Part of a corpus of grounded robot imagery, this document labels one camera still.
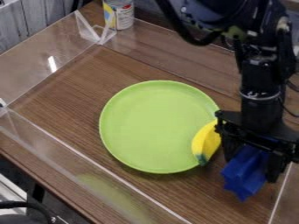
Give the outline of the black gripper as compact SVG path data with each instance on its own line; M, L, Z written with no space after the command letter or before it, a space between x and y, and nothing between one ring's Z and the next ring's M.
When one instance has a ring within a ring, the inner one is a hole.
M283 121L280 99L254 101L242 99L240 111L215 112L224 159L228 162L244 144L270 153L266 180L275 183L290 162L299 163L299 131Z

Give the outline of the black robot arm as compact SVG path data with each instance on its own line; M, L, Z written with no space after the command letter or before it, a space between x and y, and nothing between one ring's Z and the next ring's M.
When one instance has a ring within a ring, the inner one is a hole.
M266 180L276 182L299 162L299 132L286 126L286 90L298 58L292 21L280 0L155 0L186 42L207 46L230 39L240 74L240 110L215 113L226 159L243 145L268 153Z

